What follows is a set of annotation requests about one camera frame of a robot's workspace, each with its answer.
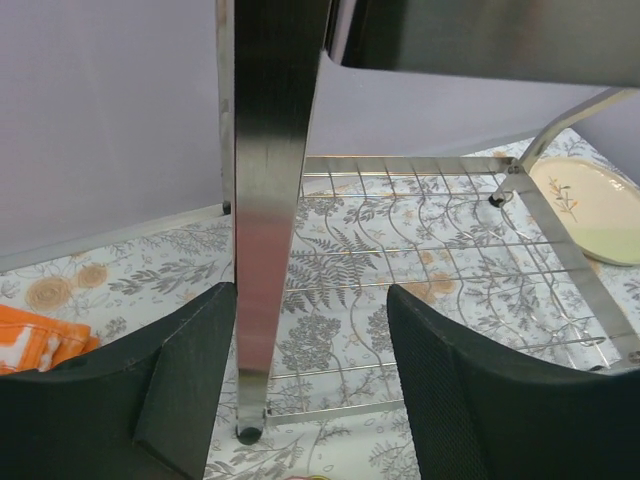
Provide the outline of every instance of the gray wall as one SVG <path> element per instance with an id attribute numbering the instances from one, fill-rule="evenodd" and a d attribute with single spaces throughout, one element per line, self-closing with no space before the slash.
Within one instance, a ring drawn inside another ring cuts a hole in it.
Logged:
<path id="1" fill-rule="evenodd" d="M 582 120 L 575 130 L 640 184 L 640 93 Z"/>
<path id="2" fill-rule="evenodd" d="M 0 2 L 0 257 L 220 203 L 213 0 Z M 323 58 L 309 152 L 469 152 L 596 89 Z"/>

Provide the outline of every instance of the yellow plate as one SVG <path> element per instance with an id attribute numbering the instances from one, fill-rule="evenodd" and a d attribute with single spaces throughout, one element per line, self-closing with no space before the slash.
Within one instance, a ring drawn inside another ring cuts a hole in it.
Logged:
<path id="1" fill-rule="evenodd" d="M 586 255 L 614 265 L 640 265 L 640 192 L 635 185 L 573 157 L 539 160 L 530 175 Z"/>

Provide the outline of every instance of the dish rack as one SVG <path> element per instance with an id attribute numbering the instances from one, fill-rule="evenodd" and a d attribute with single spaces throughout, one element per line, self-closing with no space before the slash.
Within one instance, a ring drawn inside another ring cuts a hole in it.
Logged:
<path id="1" fill-rule="evenodd" d="M 384 310 L 393 283 L 524 353 L 604 373 L 637 367 L 638 334 L 528 175 L 565 128 L 635 92 L 602 91 L 518 159 L 305 162 L 318 52 L 339 2 L 285 3 L 279 15 L 273 1 L 217 1 L 239 440 L 403 406 Z"/>

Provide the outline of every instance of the folded cloth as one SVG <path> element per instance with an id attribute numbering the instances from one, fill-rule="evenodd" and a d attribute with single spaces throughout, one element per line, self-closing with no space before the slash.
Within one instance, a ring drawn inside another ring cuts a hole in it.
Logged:
<path id="1" fill-rule="evenodd" d="M 34 368 L 43 372 L 99 344 L 88 325 L 0 305 L 0 375 Z"/>

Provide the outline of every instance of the wire shelf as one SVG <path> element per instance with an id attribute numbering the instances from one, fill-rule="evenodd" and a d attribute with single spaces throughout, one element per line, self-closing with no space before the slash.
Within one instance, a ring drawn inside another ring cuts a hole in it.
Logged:
<path id="1" fill-rule="evenodd" d="M 271 423 L 402 406 L 385 308 L 392 284 L 549 362 L 587 370 L 621 359 L 520 196 L 489 204 L 501 181 L 493 172 L 305 175 Z"/>

